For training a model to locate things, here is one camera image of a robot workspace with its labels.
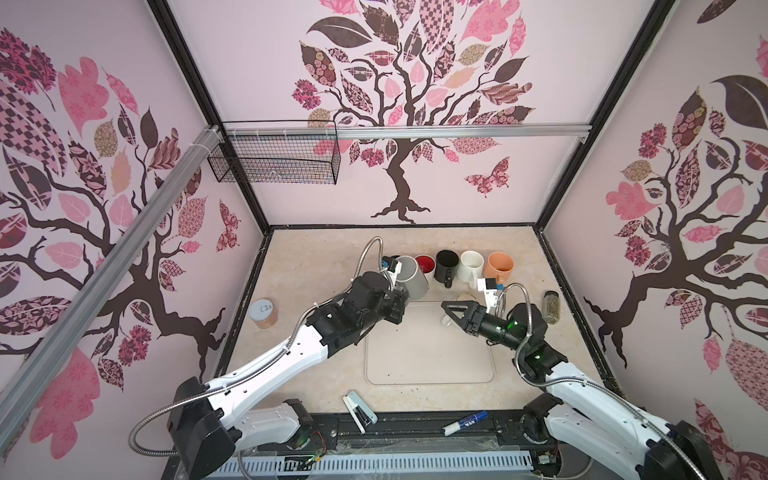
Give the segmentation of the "grey mug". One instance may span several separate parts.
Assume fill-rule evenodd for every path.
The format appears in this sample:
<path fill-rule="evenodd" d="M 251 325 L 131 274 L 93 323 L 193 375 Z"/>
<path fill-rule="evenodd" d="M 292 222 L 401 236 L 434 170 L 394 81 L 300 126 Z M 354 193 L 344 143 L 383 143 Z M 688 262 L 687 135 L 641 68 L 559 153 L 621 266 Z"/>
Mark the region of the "grey mug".
<path fill-rule="evenodd" d="M 418 301 L 429 291 L 429 282 L 414 257 L 402 255 L 396 258 L 399 267 L 396 283 L 409 295 L 411 301 Z"/>

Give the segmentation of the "white ribbed-bottom mug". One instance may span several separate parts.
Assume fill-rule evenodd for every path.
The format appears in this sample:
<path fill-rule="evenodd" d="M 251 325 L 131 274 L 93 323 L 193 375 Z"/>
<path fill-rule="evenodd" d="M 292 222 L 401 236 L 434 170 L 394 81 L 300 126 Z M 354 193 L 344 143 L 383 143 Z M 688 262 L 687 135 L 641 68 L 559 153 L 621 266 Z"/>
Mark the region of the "white ribbed-bottom mug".
<path fill-rule="evenodd" d="M 477 251 L 464 251 L 459 257 L 456 278 L 467 283 L 470 289 L 477 288 L 477 282 L 482 278 L 485 260 Z"/>

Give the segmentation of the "peach orange mug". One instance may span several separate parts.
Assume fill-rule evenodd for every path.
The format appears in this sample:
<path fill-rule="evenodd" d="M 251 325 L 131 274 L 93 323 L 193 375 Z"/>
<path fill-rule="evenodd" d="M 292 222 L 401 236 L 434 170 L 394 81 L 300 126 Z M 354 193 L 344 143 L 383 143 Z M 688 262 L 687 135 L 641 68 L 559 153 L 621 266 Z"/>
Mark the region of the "peach orange mug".
<path fill-rule="evenodd" d="M 514 266 L 510 255 L 493 252 L 486 259 L 483 275 L 485 278 L 493 278 L 498 284 L 507 284 Z"/>

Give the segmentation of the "black mug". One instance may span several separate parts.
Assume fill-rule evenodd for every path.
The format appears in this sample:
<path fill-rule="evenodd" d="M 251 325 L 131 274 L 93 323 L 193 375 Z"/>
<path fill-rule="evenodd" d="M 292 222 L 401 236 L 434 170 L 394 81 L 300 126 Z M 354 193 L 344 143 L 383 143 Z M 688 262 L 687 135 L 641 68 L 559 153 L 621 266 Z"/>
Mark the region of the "black mug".
<path fill-rule="evenodd" d="M 441 250 L 435 256 L 435 262 L 434 279 L 446 289 L 450 289 L 460 263 L 458 254 L 452 250 Z"/>

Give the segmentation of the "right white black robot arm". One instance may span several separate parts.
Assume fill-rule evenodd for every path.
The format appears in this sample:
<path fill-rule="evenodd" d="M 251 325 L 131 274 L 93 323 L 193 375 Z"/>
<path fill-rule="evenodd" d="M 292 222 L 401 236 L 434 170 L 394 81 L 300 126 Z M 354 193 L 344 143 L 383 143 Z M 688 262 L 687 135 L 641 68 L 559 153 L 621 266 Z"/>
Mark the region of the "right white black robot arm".
<path fill-rule="evenodd" d="M 474 300 L 444 301 L 447 317 L 465 333 L 503 346 L 528 385 L 542 390 L 528 405 L 534 429 L 569 444 L 622 479 L 720 479 L 704 435 L 686 421 L 673 424 L 593 381 L 545 339 L 548 324 L 525 294 L 507 313 L 507 291 Z"/>

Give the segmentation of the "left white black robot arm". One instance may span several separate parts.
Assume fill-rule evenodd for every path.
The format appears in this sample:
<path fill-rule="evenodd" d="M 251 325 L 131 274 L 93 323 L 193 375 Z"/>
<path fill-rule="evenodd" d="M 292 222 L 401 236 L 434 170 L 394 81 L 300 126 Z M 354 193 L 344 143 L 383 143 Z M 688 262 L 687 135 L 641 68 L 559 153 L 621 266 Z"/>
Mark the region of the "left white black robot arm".
<path fill-rule="evenodd" d="M 358 345 L 377 323 L 401 323 L 408 303 L 397 284 L 402 261 L 379 253 L 373 270 L 356 269 L 345 290 L 310 306 L 291 335 L 268 352 L 206 383 L 183 382 L 173 403 L 132 428 L 129 448 L 147 457 L 178 457 L 188 478 L 203 479 L 248 449 L 306 444 L 313 419 L 301 401 L 266 409 L 259 403 L 303 371 Z"/>

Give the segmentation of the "translucent plastic tray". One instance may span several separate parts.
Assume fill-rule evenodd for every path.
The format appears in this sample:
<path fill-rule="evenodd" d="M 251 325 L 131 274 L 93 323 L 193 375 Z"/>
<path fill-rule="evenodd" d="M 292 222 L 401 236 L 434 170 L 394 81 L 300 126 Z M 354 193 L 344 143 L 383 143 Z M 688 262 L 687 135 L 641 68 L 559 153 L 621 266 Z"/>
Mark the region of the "translucent plastic tray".
<path fill-rule="evenodd" d="M 413 302 L 401 323 L 377 323 L 366 336 L 366 380 L 377 386 L 492 382 L 490 347 L 446 319 L 439 302 Z"/>

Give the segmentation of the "glass spice jar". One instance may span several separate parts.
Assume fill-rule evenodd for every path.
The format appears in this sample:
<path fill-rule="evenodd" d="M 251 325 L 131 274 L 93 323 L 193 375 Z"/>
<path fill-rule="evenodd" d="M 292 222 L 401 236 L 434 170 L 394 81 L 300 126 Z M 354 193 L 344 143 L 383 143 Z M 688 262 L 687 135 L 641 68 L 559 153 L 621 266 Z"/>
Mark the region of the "glass spice jar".
<path fill-rule="evenodd" d="M 557 324 L 560 320 L 561 302 L 560 296 L 556 291 L 548 290 L 545 292 L 542 300 L 542 317 L 549 324 Z"/>

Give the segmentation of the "blue white marker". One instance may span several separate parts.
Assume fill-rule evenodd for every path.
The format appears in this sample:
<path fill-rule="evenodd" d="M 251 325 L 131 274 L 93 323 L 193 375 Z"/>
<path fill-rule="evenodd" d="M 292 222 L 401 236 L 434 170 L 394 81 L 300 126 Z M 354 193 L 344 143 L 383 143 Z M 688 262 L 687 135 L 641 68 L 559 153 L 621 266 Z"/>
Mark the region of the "blue white marker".
<path fill-rule="evenodd" d="M 468 415 L 463 419 L 457 420 L 443 427 L 442 428 L 443 435 L 446 437 L 451 436 L 461 430 L 474 426 L 480 421 L 485 420 L 487 418 L 488 418 L 487 411 L 480 411 L 480 412 Z"/>

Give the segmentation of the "white teal stapler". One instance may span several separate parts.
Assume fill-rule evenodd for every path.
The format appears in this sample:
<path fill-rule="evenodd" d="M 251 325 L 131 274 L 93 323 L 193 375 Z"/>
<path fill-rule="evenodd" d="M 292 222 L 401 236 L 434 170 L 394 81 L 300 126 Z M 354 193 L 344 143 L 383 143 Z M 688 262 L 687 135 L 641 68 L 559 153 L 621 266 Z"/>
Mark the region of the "white teal stapler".
<path fill-rule="evenodd" d="M 342 401 L 361 433 L 365 434 L 370 427 L 378 423 L 377 414 L 357 392 L 350 391 L 342 397 Z"/>

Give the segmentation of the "orange tin can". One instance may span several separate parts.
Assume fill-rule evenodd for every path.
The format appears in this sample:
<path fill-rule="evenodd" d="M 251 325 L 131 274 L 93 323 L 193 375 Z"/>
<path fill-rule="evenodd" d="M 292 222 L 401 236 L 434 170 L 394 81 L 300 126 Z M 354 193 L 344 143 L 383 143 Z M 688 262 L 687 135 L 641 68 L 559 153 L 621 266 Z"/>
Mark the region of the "orange tin can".
<path fill-rule="evenodd" d="M 277 323 L 278 315 L 274 303 L 269 299 L 258 299 L 248 308 L 248 318 L 260 329 L 268 329 Z"/>

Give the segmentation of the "black base frame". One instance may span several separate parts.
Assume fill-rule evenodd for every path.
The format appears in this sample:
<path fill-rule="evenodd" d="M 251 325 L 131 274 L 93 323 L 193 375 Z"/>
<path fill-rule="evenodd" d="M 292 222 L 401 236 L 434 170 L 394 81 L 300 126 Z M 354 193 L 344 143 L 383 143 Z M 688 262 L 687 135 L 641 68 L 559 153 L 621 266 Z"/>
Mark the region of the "black base frame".
<path fill-rule="evenodd" d="M 557 468 L 565 463 L 564 448 L 577 448 L 546 436 L 542 430 L 534 429 L 527 407 L 521 410 L 491 410 L 487 419 L 448 437 L 443 435 L 442 428 L 465 418 L 466 413 L 381 413 L 378 423 L 365 434 L 358 430 L 348 413 L 310 414 L 313 425 L 306 444 L 265 444 L 248 449 L 229 460 L 243 460 L 251 456 L 307 455 L 318 461 L 328 454 L 527 451 L 532 458 L 534 470 L 513 473 L 554 475 Z M 396 475 L 340 475 L 329 478 Z"/>

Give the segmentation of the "horizontal aluminium rail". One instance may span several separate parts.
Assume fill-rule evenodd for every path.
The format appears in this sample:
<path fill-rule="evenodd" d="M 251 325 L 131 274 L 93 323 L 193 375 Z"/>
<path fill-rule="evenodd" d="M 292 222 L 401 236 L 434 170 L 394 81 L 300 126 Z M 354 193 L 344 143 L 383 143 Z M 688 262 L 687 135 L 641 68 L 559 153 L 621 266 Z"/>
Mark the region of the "horizontal aluminium rail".
<path fill-rule="evenodd" d="M 447 126 L 339 126 L 320 122 L 320 127 L 308 122 L 228 122 L 224 130 L 231 136 L 268 135 L 335 136 L 339 140 L 353 139 L 453 139 L 453 138 L 514 138 L 514 137 L 577 137 L 586 138 L 592 127 L 579 123 L 517 124 L 517 125 L 447 125 Z"/>

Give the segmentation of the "diagonal aluminium rail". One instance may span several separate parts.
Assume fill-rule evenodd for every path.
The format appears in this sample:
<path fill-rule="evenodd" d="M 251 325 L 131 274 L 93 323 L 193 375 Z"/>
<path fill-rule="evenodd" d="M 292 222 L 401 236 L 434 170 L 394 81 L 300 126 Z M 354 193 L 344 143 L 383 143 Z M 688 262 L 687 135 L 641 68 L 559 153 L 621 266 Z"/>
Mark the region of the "diagonal aluminium rail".
<path fill-rule="evenodd" d="M 1 447 L 6 448 L 35 408 L 72 350 L 112 292 L 133 265 L 141 248 L 171 210 L 187 182 L 222 140 L 222 128 L 204 128 L 171 170 L 161 188 L 132 222 L 84 287 L 72 299 L 63 317 L 23 363 L 1 392 Z"/>

